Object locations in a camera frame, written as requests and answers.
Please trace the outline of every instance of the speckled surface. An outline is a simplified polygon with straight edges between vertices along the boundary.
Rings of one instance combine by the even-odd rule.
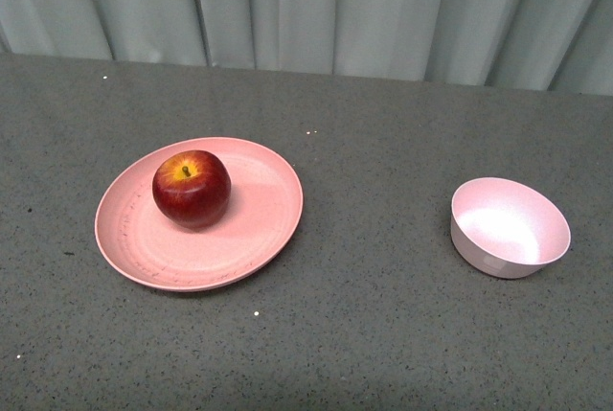
[[[1,55],[0,408],[609,410],[612,129],[606,97]],[[234,285],[134,284],[100,199],[206,136],[294,166],[298,230]],[[548,196],[568,254],[470,267],[450,200],[480,176]]]

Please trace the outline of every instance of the white curtain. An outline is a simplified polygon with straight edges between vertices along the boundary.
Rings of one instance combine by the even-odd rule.
[[[0,51],[613,95],[613,0],[0,0]]]

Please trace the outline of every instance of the plate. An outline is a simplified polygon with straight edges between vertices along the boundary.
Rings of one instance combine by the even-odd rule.
[[[182,228],[157,208],[151,181],[177,152],[207,150],[232,180],[230,202],[216,224]],[[120,174],[96,213],[98,246],[118,272],[142,285],[200,291],[236,282],[270,262],[293,235],[303,191],[292,167],[273,150],[236,138],[199,138],[160,148]]]

